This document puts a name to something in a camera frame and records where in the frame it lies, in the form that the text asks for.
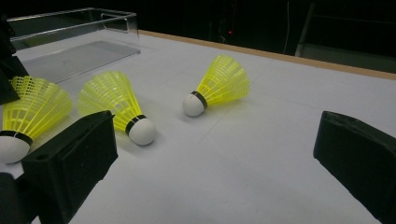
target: white table surface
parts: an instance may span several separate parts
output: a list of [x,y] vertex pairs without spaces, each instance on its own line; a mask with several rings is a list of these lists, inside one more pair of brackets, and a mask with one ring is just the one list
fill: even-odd
[[[76,102],[93,75],[119,70],[157,128],[145,147],[116,132],[119,157],[70,223],[379,223],[313,149],[324,110],[396,136],[395,80],[150,35],[140,44],[138,55],[60,83]],[[249,95],[187,117],[183,98],[221,53],[246,69]],[[79,118],[75,108],[70,118]],[[0,172],[22,169],[0,163]]]

